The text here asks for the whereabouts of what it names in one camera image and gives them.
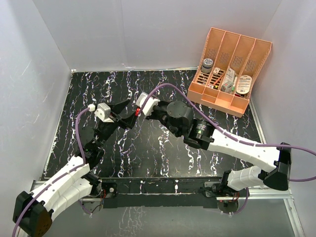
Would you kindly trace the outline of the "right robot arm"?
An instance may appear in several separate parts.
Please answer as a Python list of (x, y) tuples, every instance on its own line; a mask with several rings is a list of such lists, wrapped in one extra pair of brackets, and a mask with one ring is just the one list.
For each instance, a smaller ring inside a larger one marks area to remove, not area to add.
[(176, 137), (196, 149), (228, 154), (247, 161), (253, 166), (238, 171), (225, 171), (220, 183), (207, 191), (218, 196), (232, 196), (240, 190), (265, 185), (278, 191), (289, 188), (291, 150), (264, 148), (261, 143), (224, 134), (211, 123), (194, 117), (193, 109), (181, 101), (164, 102), (150, 99), (143, 114), (147, 119), (158, 120)]

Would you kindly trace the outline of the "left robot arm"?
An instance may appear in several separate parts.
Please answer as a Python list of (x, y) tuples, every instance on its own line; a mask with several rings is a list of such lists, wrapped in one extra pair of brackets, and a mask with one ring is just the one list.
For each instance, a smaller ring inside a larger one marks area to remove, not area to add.
[[(129, 104), (125, 100), (118, 104), (90, 104), (76, 117), (75, 134), (79, 151), (48, 181), (38, 188), (21, 192), (15, 201), (13, 222), (15, 224), (12, 236), (19, 230), (30, 237), (41, 237), (51, 227), (56, 217), (73, 203), (90, 195), (97, 197), (101, 194), (102, 185), (99, 178), (91, 171), (103, 157), (104, 145), (117, 128), (132, 128), (143, 103), (137, 102), (136, 111), (121, 116), (123, 109)], [(92, 136), (88, 137), (79, 130), (81, 117), (85, 113), (94, 113), (99, 119)]]

